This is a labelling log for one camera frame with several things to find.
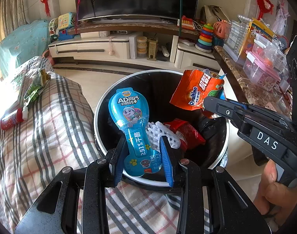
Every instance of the marble countertop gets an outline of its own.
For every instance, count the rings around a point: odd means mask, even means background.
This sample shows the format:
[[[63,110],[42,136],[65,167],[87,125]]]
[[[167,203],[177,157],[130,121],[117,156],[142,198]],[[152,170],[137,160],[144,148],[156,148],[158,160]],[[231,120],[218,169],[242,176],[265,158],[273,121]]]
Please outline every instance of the marble countertop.
[[[171,24],[157,24],[157,23],[93,23],[88,22],[85,24],[78,25],[78,30],[90,29],[90,28],[100,28],[100,27],[118,27],[118,26],[129,26],[129,27],[148,27],[148,28],[159,28],[167,29],[173,31],[179,31],[179,27]],[[198,36],[199,33],[195,30],[183,29],[182,32],[193,34]]]
[[[280,91],[278,91],[274,87],[271,91],[268,92],[261,87],[251,83],[245,72],[243,71],[243,67],[237,64],[221,46],[215,46],[215,50],[221,56],[221,61],[223,61],[227,65],[227,67],[237,80],[249,104],[266,107],[291,118],[291,107]],[[221,66],[224,73],[229,72],[227,68],[223,68],[222,64],[219,63],[219,65]],[[232,80],[230,80],[228,76],[227,79],[229,80],[234,90],[234,88],[236,88],[238,85],[234,85],[234,82],[232,83]]]

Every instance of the red snack wrapper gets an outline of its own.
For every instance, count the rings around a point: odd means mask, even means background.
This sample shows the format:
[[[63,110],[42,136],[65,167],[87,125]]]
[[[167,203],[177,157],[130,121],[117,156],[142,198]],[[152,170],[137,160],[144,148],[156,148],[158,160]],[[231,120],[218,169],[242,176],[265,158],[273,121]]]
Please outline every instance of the red snack wrapper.
[[[200,133],[187,121],[174,119],[171,122],[165,122],[164,125],[180,138],[180,148],[184,152],[206,142]]]
[[[203,109],[204,98],[216,97],[223,85],[223,79],[214,78],[197,69],[186,70],[170,103],[190,111]]]

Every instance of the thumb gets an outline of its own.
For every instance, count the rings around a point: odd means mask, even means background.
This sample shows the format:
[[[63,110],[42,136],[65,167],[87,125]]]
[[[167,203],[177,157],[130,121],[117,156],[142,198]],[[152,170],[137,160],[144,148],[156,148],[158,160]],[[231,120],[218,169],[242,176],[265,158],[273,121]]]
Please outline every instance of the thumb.
[[[288,188],[283,184],[273,182],[266,188],[265,198],[282,208],[293,208],[297,204],[297,188]]]
[[[263,173],[261,175],[261,181],[259,183],[259,188],[254,199],[254,205],[259,210],[259,212],[264,215],[269,211],[269,202],[264,197],[266,188],[270,183],[273,183],[277,178],[277,172],[275,167],[275,162],[269,160],[264,167]]]

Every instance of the curtain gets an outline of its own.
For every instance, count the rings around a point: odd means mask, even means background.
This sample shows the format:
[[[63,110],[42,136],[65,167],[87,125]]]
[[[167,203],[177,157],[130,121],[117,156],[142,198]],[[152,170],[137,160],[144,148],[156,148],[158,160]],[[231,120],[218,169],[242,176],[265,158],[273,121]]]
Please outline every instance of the curtain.
[[[0,41],[25,24],[23,0],[0,0]]]

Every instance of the power cord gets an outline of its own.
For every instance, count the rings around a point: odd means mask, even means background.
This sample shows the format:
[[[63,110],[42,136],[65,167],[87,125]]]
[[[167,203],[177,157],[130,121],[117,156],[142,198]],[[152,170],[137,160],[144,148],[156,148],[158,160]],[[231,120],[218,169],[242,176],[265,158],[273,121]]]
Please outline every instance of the power cord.
[[[76,15],[76,23],[75,23],[75,32],[76,34],[78,34],[77,32],[77,28],[78,28],[78,13],[79,13],[79,4],[80,4],[80,0],[77,0],[77,15]]]
[[[193,25],[196,29],[196,31],[200,32],[201,29],[203,28],[202,25],[200,25],[199,23],[197,23],[196,21],[193,21]]]
[[[181,37],[182,32],[182,10],[183,10],[183,0],[180,0],[180,23],[179,23],[179,37]]]

